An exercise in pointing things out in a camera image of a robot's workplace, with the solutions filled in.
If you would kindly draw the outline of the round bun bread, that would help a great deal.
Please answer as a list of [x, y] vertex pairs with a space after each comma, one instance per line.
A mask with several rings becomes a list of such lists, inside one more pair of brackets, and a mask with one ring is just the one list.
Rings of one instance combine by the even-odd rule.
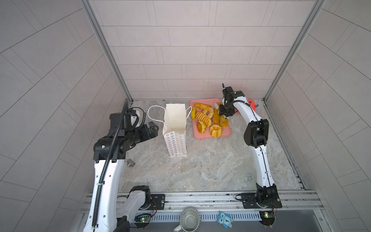
[[206, 132], [206, 124], [202, 121], [197, 122], [197, 130], [200, 134], [204, 134]]

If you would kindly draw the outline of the metal fluted tart mould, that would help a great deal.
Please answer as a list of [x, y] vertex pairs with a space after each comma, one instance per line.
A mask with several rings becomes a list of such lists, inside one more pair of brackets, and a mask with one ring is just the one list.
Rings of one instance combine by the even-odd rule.
[[194, 208], [185, 209], [180, 216], [180, 224], [174, 228], [174, 232], [196, 232], [201, 224], [198, 211]]

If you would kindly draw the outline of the circuit board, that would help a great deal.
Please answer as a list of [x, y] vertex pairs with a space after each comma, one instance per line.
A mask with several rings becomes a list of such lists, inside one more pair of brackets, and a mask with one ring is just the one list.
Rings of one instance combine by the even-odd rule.
[[149, 213], [139, 214], [135, 217], [134, 222], [135, 223], [149, 223], [152, 217], [153, 217], [152, 214], [149, 214]]
[[260, 211], [260, 223], [264, 226], [273, 226], [275, 223], [275, 214], [273, 211]]

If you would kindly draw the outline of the pink plastic tray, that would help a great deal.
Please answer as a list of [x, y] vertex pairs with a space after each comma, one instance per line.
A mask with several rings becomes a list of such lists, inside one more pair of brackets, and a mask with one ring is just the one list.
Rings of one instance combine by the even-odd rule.
[[212, 139], [231, 136], [231, 129], [223, 119], [216, 120], [216, 106], [221, 105], [218, 98], [191, 100], [191, 121], [193, 135], [196, 139]]

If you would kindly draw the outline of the blue owl figure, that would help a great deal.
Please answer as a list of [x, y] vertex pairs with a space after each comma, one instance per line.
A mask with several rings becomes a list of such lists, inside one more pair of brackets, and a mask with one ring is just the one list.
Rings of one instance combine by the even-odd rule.
[[233, 224], [233, 218], [230, 214], [226, 214], [222, 211], [219, 212], [217, 222], [223, 225], [225, 228], [231, 228]]

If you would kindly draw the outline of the left circuit board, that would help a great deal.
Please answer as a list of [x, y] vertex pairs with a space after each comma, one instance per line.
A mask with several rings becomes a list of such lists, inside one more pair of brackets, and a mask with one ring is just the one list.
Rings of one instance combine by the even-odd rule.
[[149, 214], [149, 213], [139, 214], [135, 217], [134, 222], [135, 223], [149, 223], [152, 217], [153, 217], [152, 214]]

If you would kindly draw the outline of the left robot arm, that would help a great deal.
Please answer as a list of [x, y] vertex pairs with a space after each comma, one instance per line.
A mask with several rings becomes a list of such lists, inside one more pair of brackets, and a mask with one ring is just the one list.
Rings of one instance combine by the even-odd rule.
[[110, 115], [108, 134], [95, 143], [95, 186], [85, 232], [128, 232], [137, 211], [152, 205], [150, 188], [135, 186], [122, 206], [122, 217], [117, 217], [118, 183], [126, 153], [158, 136], [159, 127], [153, 122], [146, 124], [145, 120], [143, 109], [125, 105], [120, 113]]

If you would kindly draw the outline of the spiral twisted bread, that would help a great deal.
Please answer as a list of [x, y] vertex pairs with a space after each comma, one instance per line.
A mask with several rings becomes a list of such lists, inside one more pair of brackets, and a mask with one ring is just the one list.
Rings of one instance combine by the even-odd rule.
[[212, 125], [212, 122], [211, 122], [211, 119], [208, 118], [208, 116], [206, 116], [205, 114], [203, 114], [202, 112], [197, 112], [196, 113], [196, 119], [198, 121], [202, 121], [206, 124], [207, 127], [210, 127]]

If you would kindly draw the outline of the right circuit board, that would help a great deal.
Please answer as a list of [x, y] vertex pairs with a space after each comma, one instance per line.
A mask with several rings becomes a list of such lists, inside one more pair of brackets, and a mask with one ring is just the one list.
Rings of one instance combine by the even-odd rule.
[[264, 226], [273, 226], [275, 223], [275, 214], [273, 211], [260, 211], [260, 223]]

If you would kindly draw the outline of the fluted bundt cake bread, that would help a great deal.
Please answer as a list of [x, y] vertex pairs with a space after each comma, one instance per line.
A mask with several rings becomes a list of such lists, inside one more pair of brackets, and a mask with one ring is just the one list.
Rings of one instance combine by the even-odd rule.
[[210, 135], [212, 137], [220, 137], [223, 133], [223, 128], [219, 125], [219, 124], [213, 124], [211, 127], [210, 127]]

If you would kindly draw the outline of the small right bread roll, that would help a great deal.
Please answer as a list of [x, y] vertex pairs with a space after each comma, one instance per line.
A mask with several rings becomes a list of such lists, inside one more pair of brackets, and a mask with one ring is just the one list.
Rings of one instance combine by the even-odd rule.
[[224, 128], [229, 125], [229, 120], [225, 116], [221, 116], [219, 123], [220, 123], [220, 126]]

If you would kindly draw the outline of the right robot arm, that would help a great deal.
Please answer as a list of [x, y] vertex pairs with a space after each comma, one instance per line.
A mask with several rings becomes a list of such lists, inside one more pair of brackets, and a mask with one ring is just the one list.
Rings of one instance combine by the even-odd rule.
[[269, 121], [260, 117], [248, 102], [242, 91], [223, 87], [223, 103], [219, 115], [229, 118], [239, 112], [247, 127], [243, 135], [245, 143], [252, 149], [257, 172], [256, 203], [260, 208], [281, 208], [282, 204], [274, 183], [267, 158]]

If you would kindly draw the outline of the white printed paper bag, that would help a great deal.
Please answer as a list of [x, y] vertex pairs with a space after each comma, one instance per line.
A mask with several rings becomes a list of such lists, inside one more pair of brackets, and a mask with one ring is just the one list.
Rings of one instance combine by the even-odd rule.
[[[163, 119], [157, 120], [150, 116], [150, 110], [158, 107], [164, 110]], [[166, 107], [153, 105], [147, 111], [148, 117], [163, 124], [162, 135], [171, 158], [186, 157], [186, 125], [192, 107], [186, 108], [183, 103], [170, 103]]]

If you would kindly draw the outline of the long oval bread loaf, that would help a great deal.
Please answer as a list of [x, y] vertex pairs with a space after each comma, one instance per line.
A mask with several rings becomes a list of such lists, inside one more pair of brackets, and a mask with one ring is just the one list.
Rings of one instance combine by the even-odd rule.
[[214, 109], [214, 115], [213, 115], [213, 123], [219, 124], [220, 123], [221, 116], [219, 115], [219, 109]]

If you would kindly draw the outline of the red shark plush toy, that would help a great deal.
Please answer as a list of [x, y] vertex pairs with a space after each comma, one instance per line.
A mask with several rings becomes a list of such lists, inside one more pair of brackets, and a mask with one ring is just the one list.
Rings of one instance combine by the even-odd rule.
[[240, 112], [251, 112], [256, 111], [256, 103], [252, 99], [246, 99], [243, 97], [238, 97], [233, 101], [234, 107]]

